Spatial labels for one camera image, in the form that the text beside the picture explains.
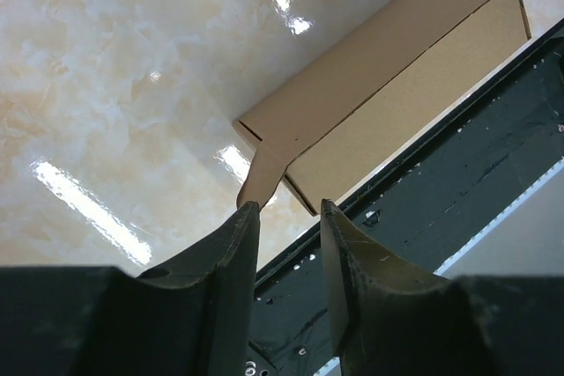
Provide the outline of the brown cardboard box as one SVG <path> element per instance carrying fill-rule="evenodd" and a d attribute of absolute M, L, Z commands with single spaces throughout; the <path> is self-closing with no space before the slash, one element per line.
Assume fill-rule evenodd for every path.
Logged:
<path fill-rule="evenodd" d="M 238 203 L 279 183 L 317 214 L 531 38 L 523 0 L 393 0 L 234 126 L 254 148 Z"/>

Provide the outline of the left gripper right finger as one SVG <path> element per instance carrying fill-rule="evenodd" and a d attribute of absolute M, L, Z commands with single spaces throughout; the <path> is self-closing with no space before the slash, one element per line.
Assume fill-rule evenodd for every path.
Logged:
<path fill-rule="evenodd" d="M 560 375 L 559 276 L 447 279 L 321 204 L 330 339 L 345 375 Z"/>

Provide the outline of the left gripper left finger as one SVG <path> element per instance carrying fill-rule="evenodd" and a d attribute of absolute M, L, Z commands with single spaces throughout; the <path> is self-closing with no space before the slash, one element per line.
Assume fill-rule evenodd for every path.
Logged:
<path fill-rule="evenodd" d="M 112 266 L 2 268 L 2 374 L 243 374 L 259 233 L 259 207 L 248 202 L 139 276 Z"/>

